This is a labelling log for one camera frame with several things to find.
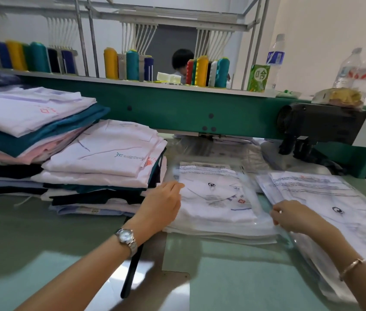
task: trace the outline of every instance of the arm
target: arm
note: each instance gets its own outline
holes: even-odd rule
[[[356,259],[362,259],[335,226],[298,201],[275,204],[270,214],[275,225],[313,239],[328,254],[340,273]],[[344,281],[362,310],[366,311],[366,262],[350,270]]]
[[[138,245],[172,222],[180,209],[180,189],[172,181],[155,188],[123,228],[131,229]],[[130,250],[113,235],[98,248],[46,284],[15,311],[83,311]]]

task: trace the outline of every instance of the pink garment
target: pink garment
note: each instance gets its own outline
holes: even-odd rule
[[[17,158],[8,154],[0,153],[0,162],[25,165],[30,165],[32,162],[43,162],[57,152],[62,151],[88,127],[89,126],[73,130],[59,139],[35,147],[25,155],[19,156]]]

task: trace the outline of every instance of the green drink carton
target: green drink carton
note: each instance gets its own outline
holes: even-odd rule
[[[263,93],[265,91],[270,68],[269,65],[259,64],[255,64],[251,67],[248,80],[248,92]]]

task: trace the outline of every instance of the right hand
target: right hand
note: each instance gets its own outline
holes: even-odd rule
[[[170,181],[153,189],[144,199],[137,213],[123,228],[131,229],[138,245],[161,231],[175,220],[180,209],[180,190],[183,183]]]
[[[270,215],[274,225],[279,224],[286,231],[303,233],[311,238],[335,228],[315,211],[294,200],[275,204]]]

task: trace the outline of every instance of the bracelet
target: bracelet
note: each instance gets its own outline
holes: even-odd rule
[[[341,272],[339,280],[343,281],[343,277],[350,272],[353,268],[355,268],[359,264],[363,264],[366,260],[365,259],[357,259],[353,263],[351,263],[349,266],[347,266],[344,271]]]

